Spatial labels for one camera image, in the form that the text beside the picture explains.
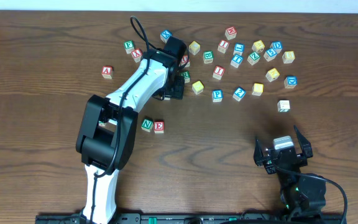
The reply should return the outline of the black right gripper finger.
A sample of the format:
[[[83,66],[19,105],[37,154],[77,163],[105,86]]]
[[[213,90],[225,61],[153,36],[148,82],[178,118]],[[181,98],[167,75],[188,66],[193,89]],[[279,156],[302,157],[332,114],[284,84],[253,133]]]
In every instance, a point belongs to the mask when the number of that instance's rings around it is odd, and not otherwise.
[[[263,151],[257,138],[255,138],[254,162],[257,166],[262,166],[264,163]]]
[[[311,158],[313,157],[313,150],[311,147],[311,143],[309,142],[309,140],[307,140],[307,138],[304,137],[304,135],[302,135],[299,131],[299,129],[297,128],[296,125],[293,126],[298,142],[300,144],[300,148],[302,151],[302,154],[306,157],[306,158]]]

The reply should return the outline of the green R wooden block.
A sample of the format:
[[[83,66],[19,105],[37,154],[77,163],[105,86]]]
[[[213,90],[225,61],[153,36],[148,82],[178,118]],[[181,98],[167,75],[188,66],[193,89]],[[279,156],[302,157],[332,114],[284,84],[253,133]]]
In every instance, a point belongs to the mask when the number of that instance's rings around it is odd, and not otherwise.
[[[190,73],[189,73],[189,71],[181,72],[180,75],[183,77],[185,83],[189,83],[189,82],[190,82]]]

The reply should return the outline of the red i block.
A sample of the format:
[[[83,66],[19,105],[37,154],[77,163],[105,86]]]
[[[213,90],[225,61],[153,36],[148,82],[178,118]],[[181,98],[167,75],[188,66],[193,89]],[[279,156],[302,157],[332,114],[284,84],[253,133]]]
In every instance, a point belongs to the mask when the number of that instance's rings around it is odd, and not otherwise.
[[[217,79],[217,80],[222,79],[222,77],[223,77],[225,71],[226,71],[225,68],[223,68],[223,67],[217,65],[217,66],[214,68],[214,71],[213,71],[213,78],[215,78],[215,79]]]
[[[228,48],[229,48],[229,42],[225,40],[221,40],[218,45],[218,51],[225,54]]]

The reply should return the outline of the green N wooden block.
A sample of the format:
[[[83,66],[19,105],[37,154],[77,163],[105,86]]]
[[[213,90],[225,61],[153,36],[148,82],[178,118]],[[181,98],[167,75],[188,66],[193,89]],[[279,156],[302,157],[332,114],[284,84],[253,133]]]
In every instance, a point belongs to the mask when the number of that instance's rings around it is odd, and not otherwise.
[[[152,119],[145,118],[141,124],[141,128],[144,131],[151,132],[154,127],[154,121]]]

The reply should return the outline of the red E wooden block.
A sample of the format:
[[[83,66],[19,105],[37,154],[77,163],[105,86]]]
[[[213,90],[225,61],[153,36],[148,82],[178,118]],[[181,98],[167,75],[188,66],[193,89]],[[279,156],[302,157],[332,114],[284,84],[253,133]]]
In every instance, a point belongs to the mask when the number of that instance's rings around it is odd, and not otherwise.
[[[165,123],[163,121],[154,122],[154,133],[164,133]]]

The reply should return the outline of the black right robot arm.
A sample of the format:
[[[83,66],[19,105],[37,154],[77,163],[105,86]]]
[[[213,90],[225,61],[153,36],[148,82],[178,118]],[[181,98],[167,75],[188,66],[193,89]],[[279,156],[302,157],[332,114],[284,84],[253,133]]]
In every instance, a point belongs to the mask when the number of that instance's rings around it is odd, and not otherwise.
[[[294,128],[301,152],[297,153],[290,136],[273,140],[273,148],[263,149],[255,140],[254,162],[268,174],[277,174],[280,183],[280,200],[287,206],[286,220],[322,217],[326,205],[325,181],[315,174],[303,174],[300,168],[307,166],[313,157],[311,143]]]

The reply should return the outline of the red U block upper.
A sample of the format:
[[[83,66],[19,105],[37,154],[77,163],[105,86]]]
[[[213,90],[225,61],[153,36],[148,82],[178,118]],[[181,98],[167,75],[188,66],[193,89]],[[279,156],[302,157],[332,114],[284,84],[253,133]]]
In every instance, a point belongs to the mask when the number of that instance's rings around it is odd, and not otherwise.
[[[188,55],[184,55],[180,62],[180,68],[185,68],[190,66],[190,59]]]

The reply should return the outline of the red X wooden block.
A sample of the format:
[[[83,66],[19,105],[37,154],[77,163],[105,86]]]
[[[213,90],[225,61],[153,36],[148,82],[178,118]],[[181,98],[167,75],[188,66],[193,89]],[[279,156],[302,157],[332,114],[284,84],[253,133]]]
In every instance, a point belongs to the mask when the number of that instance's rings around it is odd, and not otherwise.
[[[131,52],[131,56],[134,59],[134,62],[138,63],[138,62],[140,62],[142,60],[143,53],[142,53],[141,49],[134,49]]]

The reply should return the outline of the yellow block lower middle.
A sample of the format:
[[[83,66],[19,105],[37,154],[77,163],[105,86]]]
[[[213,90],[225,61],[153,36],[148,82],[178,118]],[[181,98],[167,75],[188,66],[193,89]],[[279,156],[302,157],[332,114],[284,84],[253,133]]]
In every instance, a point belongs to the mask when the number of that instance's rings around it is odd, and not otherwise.
[[[204,85],[202,84],[202,82],[200,80],[198,80],[197,82],[194,82],[192,84],[192,90],[196,95],[198,95],[203,92]]]

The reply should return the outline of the green F wooden block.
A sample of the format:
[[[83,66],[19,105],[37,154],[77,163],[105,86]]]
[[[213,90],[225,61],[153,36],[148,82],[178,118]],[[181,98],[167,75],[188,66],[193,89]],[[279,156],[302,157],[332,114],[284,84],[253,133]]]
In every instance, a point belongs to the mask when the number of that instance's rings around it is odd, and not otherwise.
[[[126,51],[126,54],[130,54],[132,51],[135,50],[135,45],[132,40],[127,40],[124,42],[124,49]]]

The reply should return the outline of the blue 2 wooden block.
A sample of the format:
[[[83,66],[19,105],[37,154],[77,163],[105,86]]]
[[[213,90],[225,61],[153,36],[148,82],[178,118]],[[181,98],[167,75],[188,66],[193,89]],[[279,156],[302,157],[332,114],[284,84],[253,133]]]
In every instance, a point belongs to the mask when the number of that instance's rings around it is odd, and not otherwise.
[[[236,100],[236,101],[241,101],[241,99],[243,99],[243,97],[246,95],[246,91],[241,88],[241,87],[237,87],[233,93],[233,98]]]

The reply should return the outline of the blue d block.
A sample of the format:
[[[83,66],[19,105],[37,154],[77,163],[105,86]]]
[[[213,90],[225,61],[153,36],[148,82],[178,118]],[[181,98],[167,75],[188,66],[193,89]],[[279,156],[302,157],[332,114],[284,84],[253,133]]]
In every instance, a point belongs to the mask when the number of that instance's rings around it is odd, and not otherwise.
[[[279,54],[282,51],[283,46],[280,41],[275,41],[271,43],[270,48],[273,49],[277,54]]]
[[[297,86],[297,84],[298,84],[298,80],[296,76],[287,76],[284,79],[284,87],[286,89],[294,88]]]

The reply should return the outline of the yellow block near Z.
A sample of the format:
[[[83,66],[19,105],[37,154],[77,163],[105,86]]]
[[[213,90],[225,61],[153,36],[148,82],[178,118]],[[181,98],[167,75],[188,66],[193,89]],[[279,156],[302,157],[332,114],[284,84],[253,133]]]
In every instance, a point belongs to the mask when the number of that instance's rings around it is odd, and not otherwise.
[[[255,41],[253,44],[252,44],[252,50],[256,53],[261,53],[264,51],[264,48],[265,48],[265,45],[264,43],[262,42],[262,40],[258,40],[258,41]]]

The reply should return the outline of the yellow 8 wooden block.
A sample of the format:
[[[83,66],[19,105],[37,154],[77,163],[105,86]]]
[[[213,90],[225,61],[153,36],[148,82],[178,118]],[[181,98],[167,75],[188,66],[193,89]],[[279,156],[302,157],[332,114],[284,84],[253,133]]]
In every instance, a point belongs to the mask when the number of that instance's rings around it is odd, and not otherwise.
[[[285,51],[282,55],[282,60],[284,64],[292,63],[295,60],[294,51]]]

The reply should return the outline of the blue D block far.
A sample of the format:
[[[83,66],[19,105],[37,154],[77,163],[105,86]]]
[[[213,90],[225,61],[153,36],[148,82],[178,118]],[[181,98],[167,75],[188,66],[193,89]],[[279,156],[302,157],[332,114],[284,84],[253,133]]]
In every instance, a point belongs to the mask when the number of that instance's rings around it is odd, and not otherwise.
[[[282,51],[283,46],[280,41],[275,41],[271,43],[270,48],[273,49],[277,54],[279,54]]]

